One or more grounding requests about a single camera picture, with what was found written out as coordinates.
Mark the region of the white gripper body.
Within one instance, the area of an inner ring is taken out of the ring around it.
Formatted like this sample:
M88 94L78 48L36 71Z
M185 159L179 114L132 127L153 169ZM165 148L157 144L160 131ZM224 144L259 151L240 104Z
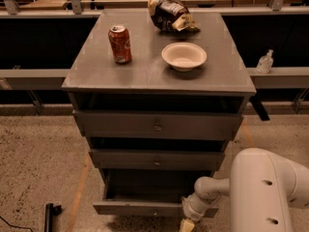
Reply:
M199 221L210 207L206 200L201 199L196 193L182 198L183 214L194 222Z

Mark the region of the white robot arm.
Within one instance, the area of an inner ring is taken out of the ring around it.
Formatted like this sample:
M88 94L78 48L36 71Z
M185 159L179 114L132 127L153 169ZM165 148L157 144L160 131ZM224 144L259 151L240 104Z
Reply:
M201 177L182 200L180 232L194 225L222 196L230 198L231 232L294 232L290 208L309 207L309 168L260 148L239 152L230 177Z

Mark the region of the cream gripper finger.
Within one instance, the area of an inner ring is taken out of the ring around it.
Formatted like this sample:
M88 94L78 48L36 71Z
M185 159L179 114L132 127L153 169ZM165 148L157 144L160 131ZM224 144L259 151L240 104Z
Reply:
M181 221L180 230L179 232L192 232L195 227L195 224L189 218L184 218Z

